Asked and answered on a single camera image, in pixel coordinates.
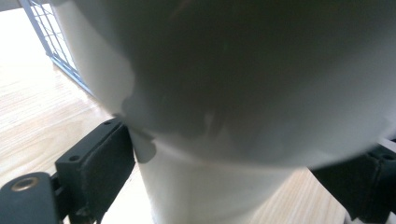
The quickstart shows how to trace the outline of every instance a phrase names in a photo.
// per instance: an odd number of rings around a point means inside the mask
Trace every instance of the metal wire rack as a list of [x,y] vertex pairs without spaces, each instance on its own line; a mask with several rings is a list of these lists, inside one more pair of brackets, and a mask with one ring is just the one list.
[[20,3],[32,23],[46,54],[67,75],[75,80],[81,88],[92,94],[78,74],[50,4],[41,0],[20,0]]

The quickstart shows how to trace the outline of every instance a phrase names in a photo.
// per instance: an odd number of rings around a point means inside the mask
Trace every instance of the light wood surface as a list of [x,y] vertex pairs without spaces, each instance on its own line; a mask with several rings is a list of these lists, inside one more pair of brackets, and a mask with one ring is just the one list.
[[[0,13],[0,186],[53,163],[111,116],[45,56],[20,9]],[[297,170],[249,224],[344,222],[345,209],[307,169]],[[103,223],[151,223],[134,169]]]

